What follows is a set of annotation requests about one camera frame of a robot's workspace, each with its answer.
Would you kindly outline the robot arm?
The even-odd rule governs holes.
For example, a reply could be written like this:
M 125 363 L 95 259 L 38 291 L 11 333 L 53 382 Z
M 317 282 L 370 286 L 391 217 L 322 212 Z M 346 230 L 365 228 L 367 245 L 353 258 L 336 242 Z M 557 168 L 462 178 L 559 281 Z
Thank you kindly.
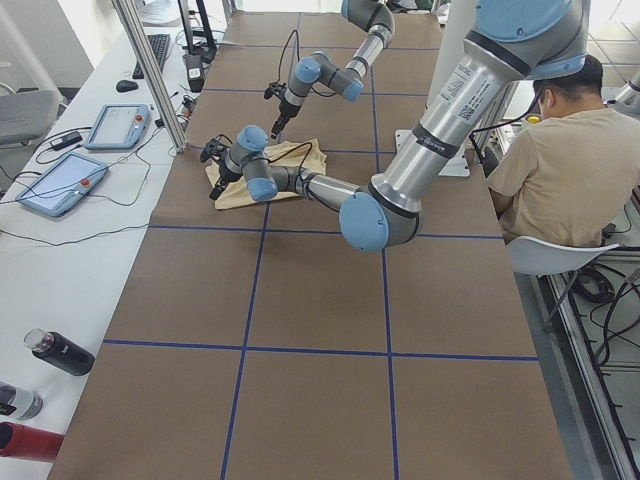
M 279 115 L 271 127 L 275 139 L 300 112 L 307 96 L 318 84 L 330 94 L 354 102 L 364 89 L 364 79 L 378 55 L 387 49 L 395 34 L 391 10 L 381 1 L 344 1 L 341 15 L 366 37 L 344 65 L 334 62 L 328 52 L 316 50 L 300 58 L 286 82 L 273 81 L 264 97 L 279 99 Z
M 211 198 L 244 181 L 257 202 L 291 192 L 337 212 L 342 236 L 359 251 L 406 243 L 420 227 L 427 187 L 507 84 L 583 67 L 589 11 L 586 1 L 479 1 L 461 59 L 384 172 L 357 186 L 302 166 L 279 166 L 265 152 L 270 133 L 248 125 L 233 143 L 212 139 L 204 147 L 201 160 L 219 173 Z

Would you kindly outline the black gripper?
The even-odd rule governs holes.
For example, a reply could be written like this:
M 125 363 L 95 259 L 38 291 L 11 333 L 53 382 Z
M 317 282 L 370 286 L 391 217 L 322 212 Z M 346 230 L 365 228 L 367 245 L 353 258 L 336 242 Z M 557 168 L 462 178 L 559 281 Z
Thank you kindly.
M 279 103 L 279 116 L 277 117 L 271 128 L 271 138 L 276 139 L 277 136 L 284 130 L 287 123 L 298 115 L 299 111 L 299 105 L 292 104 L 285 98 L 282 98 Z
M 226 188 L 240 179 L 240 170 L 231 160 L 230 151 L 212 159 L 212 163 L 217 165 L 219 178 L 214 183 L 213 189 L 209 195 L 211 200 L 217 200 L 226 190 Z

